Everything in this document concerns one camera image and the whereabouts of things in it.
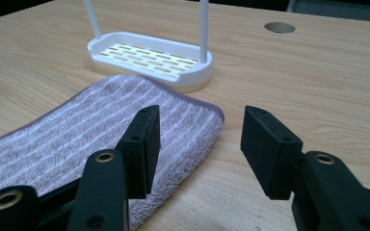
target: light wood tabletop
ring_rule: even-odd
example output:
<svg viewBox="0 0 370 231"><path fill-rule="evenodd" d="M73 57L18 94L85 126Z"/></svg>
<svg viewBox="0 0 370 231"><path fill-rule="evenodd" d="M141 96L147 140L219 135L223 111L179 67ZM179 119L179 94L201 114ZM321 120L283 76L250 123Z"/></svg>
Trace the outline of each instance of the light wood tabletop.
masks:
<svg viewBox="0 0 370 231"><path fill-rule="evenodd" d="M103 34L198 44L198 2L95 0ZM265 29L293 25L293 33ZM105 77L82 0L0 17L0 136ZM265 196L240 151L246 105L275 115L304 152L337 156L370 189L370 22L210 4L210 84L188 95L218 105L225 127L206 159L139 230L295 230L291 200Z"/></svg>

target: white pole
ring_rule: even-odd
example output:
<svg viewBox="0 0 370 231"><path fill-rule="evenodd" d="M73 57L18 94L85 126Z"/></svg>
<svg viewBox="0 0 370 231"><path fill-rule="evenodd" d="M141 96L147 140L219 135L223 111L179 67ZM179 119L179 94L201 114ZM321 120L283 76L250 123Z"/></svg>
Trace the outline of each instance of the white pole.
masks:
<svg viewBox="0 0 370 231"><path fill-rule="evenodd" d="M209 0L200 0L200 62L205 64L208 55L208 4Z"/></svg>
<svg viewBox="0 0 370 231"><path fill-rule="evenodd" d="M100 33L100 29L98 28L97 20L95 19L92 1L84 0L84 4L86 5L86 10L87 10L87 14L89 15L90 22L92 23L92 30L94 31L95 38L101 39L101 33Z"/></svg>

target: towel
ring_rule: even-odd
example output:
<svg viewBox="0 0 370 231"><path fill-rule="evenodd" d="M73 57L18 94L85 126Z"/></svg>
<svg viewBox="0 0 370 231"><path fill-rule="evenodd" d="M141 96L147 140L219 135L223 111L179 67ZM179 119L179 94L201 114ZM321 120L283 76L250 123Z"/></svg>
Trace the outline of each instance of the towel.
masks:
<svg viewBox="0 0 370 231"><path fill-rule="evenodd" d="M161 150L152 193L129 200L137 228L203 160L224 125L222 110L136 75L104 78L35 121L0 138L0 189L38 195L81 177L87 158L114 148L134 115L160 106Z"/></svg>

